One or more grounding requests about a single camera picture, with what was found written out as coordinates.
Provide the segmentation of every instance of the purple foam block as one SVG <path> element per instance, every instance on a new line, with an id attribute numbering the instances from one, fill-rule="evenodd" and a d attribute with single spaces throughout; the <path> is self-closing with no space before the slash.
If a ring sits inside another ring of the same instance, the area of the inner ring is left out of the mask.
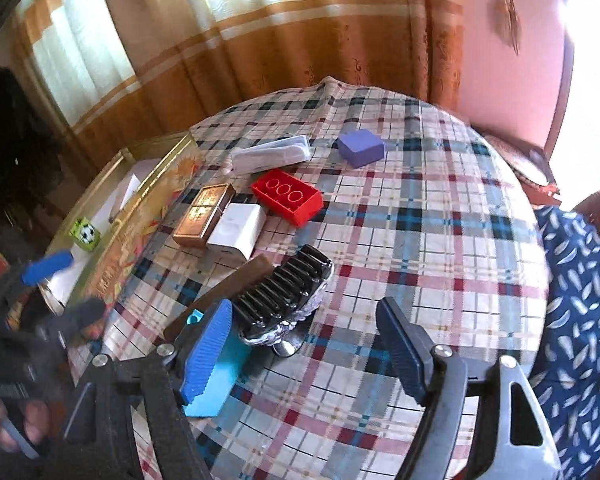
<path id="1" fill-rule="evenodd" d="M 338 150 L 354 168 L 384 158 L 384 142 L 369 130 L 355 130 L 340 135 Z"/>

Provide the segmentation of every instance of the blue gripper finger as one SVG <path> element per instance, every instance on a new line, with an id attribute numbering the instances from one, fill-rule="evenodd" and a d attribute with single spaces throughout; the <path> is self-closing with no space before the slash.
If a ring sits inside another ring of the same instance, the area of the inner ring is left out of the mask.
<path id="1" fill-rule="evenodd" d="M 423 327 L 406 319 L 394 298 L 378 301 L 376 325 L 402 389 L 425 406 L 432 387 L 433 341 Z"/>
<path id="2" fill-rule="evenodd" d="M 204 393 L 206 383 L 231 330 L 232 312 L 231 301 L 221 300 L 214 308 L 205 312 L 198 326 L 187 325 L 185 328 L 200 330 L 198 339 L 184 363 L 184 380 L 180 395 L 186 404 L 190 404 L 196 396 Z"/>
<path id="3" fill-rule="evenodd" d="M 53 276 L 58 270 L 66 269 L 74 262 L 70 251 L 59 251 L 33 262 L 22 275 L 22 282 L 27 286 L 34 286 L 45 278 Z"/>

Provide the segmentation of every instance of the blue object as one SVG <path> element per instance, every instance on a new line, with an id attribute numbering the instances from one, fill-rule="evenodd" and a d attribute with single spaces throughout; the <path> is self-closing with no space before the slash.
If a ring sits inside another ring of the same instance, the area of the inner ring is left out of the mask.
<path id="1" fill-rule="evenodd" d="M 356 130 L 338 137 L 340 154 L 354 168 L 384 158 L 384 142 L 369 130 Z"/>
<path id="2" fill-rule="evenodd" d="M 421 326 L 407 320 L 394 298 L 378 301 L 376 325 L 402 389 L 423 406 L 433 375 L 433 341 Z"/>
<path id="3" fill-rule="evenodd" d="M 529 383 L 568 479 L 600 460 L 600 236 L 575 212 L 536 210 L 551 270 L 540 349 Z"/>
<path id="4" fill-rule="evenodd" d="M 204 331 L 189 352 L 184 364 L 184 382 L 180 395 L 186 403 L 205 391 L 222 346 L 231 330 L 233 306 L 229 300 L 221 300 L 212 319 L 206 322 Z"/>
<path id="5" fill-rule="evenodd" d="M 203 314 L 200 311 L 194 310 L 189 319 L 187 319 L 187 324 L 199 322 L 202 316 Z M 251 347 L 240 341 L 237 329 L 232 327 L 226 337 L 220 355 L 215 361 L 204 392 L 193 399 L 187 406 L 184 406 L 185 415 L 216 416 L 220 413 L 240 374 L 242 365 L 250 353 Z"/>
<path id="6" fill-rule="evenodd" d="M 30 264 L 22 275 L 22 282 L 27 286 L 35 286 L 58 270 L 66 269 L 74 262 L 70 251 L 59 251 Z"/>

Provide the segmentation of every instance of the gold tin box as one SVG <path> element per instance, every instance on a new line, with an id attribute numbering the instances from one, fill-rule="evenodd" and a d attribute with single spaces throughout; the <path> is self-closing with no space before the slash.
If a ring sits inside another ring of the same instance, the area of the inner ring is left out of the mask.
<path id="1" fill-rule="evenodd" d="M 173 240 L 185 247 L 206 247 L 211 231 L 234 195 L 235 189 L 231 184 L 203 187 L 171 235 Z"/>

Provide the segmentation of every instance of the person's hand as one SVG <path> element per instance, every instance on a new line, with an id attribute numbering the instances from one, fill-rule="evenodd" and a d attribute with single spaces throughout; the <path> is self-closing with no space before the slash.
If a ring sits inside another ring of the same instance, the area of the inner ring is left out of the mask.
<path id="1" fill-rule="evenodd" d="M 30 400 L 23 402 L 22 413 L 26 437 L 32 444 L 39 444 L 49 432 L 49 408 L 41 400 Z M 2 426 L 6 418 L 7 408 L 0 400 L 0 447 L 7 452 L 15 452 L 20 448 Z"/>

